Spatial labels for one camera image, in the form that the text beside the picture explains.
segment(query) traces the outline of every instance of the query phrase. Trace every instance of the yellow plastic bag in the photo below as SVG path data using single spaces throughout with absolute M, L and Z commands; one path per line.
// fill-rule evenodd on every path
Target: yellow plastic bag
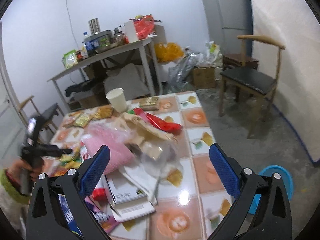
M 163 43 L 155 45 L 156 55 L 159 62 L 174 61 L 184 55 L 181 47 L 176 43 L 168 43 L 167 47 Z

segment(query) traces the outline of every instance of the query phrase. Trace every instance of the beige wall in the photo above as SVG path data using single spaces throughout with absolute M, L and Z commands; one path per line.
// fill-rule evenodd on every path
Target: beige wall
M 320 159 L 320 25 L 304 0 L 252 0 L 254 33 L 286 45 L 275 104 L 314 161 Z M 260 71 L 274 76 L 276 49 L 254 43 Z

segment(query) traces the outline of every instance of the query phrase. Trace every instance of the white cup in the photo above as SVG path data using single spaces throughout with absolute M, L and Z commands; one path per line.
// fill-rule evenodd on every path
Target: white cup
M 125 101 L 124 92 L 122 88 L 115 88 L 107 93 L 106 98 L 110 101 L 113 108 L 122 113 L 127 110 L 127 102 Z

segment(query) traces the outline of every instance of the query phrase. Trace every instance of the refrigerator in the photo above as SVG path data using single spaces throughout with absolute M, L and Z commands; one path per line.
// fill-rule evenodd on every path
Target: refrigerator
M 251 0 L 202 0 L 210 41 L 221 46 L 223 54 L 241 53 L 237 35 L 253 34 Z M 246 41 L 246 54 L 252 55 L 252 41 Z

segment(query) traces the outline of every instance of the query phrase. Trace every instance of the person's arm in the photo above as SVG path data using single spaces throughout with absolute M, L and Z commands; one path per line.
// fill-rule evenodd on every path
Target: person's arm
M 28 205 L 30 196 L 21 195 L 20 173 L 21 169 L 29 170 L 33 181 L 39 176 L 42 167 L 32 169 L 31 166 L 22 159 L 16 160 L 9 168 L 0 171 L 0 208 L 7 217 L 11 225 L 20 229 L 21 208 Z

